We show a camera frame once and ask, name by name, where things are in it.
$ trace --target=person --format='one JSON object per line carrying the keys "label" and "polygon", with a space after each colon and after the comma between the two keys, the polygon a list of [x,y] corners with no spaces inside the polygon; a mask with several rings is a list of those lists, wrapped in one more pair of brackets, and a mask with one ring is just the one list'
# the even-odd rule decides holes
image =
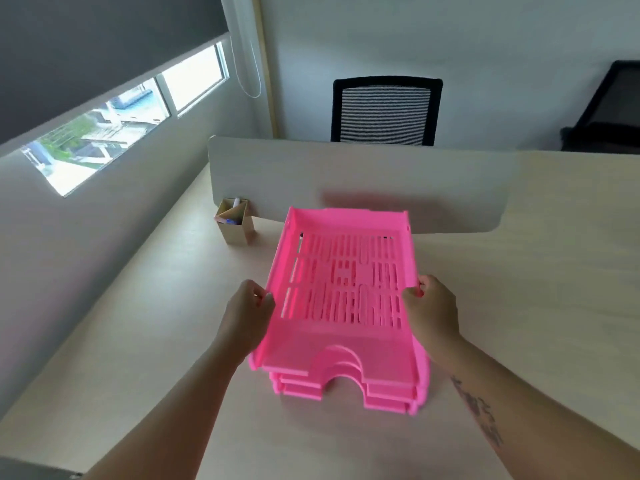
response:
{"label": "person", "polygon": [[[556,403],[469,341],[456,297],[434,276],[403,292],[414,336],[446,370],[516,479],[640,478],[640,452]],[[273,296],[247,280],[231,297],[211,346],[187,374],[84,476],[86,480],[196,477],[236,368],[263,339]]]}

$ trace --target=cardboard pen holder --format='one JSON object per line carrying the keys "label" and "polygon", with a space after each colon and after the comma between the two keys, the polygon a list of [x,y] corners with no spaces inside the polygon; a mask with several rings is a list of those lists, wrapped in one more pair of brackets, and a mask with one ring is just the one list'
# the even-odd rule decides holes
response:
{"label": "cardboard pen holder", "polygon": [[236,246],[247,246],[251,243],[255,236],[253,228],[253,220],[249,213],[249,201],[241,200],[240,205],[233,207],[234,199],[224,198],[220,202],[220,206],[216,215],[223,219],[231,219],[233,221],[242,221],[241,224],[222,224],[218,222],[222,237],[225,238],[227,244]]}

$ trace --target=window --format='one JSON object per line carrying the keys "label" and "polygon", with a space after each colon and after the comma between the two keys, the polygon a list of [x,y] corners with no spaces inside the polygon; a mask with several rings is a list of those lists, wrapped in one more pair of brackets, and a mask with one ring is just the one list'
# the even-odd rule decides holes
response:
{"label": "window", "polygon": [[178,113],[225,78],[220,52],[220,43],[212,45],[162,72]]}
{"label": "window", "polygon": [[168,116],[156,81],[149,79],[23,146],[21,151],[53,188],[66,196]]}

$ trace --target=office chair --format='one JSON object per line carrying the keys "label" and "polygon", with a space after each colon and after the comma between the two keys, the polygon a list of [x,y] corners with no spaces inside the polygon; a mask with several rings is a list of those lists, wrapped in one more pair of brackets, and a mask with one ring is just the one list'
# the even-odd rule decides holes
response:
{"label": "office chair", "polygon": [[616,61],[573,128],[564,152],[640,154],[640,61]]}
{"label": "office chair", "polygon": [[433,146],[441,94],[441,79],[336,79],[331,141]]}

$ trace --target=wall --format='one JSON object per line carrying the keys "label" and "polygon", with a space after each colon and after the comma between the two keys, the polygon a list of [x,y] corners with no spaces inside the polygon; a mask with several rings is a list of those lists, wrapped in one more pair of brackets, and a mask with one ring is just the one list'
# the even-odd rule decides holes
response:
{"label": "wall", "polygon": [[616,59],[640,59],[640,0],[262,0],[278,119],[328,141],[332,83],[441,78],[436,146],[559,147]]}
{"label": "wall", "polygon": [[66,198],[0,158],[0,417],[206,165],[208,138],[257,136],[224,49],[229,80]]}

